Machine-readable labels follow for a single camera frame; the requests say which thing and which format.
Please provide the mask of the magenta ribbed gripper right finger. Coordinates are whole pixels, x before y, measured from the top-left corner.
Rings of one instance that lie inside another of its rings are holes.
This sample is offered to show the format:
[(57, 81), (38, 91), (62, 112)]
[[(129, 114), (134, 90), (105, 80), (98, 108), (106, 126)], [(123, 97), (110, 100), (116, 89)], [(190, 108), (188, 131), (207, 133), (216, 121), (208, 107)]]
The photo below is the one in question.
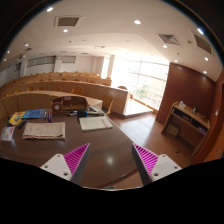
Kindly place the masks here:
[(181, 170), (181, 167), (166, 154), (157, 155), (135, 143), (132, 144), (132, 156), (144, 185)]

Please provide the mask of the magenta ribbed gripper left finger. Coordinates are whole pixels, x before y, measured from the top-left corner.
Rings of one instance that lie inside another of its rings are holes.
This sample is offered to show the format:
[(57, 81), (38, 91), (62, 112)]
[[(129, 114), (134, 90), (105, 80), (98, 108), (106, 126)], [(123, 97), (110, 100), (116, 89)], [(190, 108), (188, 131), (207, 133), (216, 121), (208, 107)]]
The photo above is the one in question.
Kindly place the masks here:
[(87, 143), (65, 155), (55, 154), (41, 169), (79, 185), (90, 153), (90, 144)]

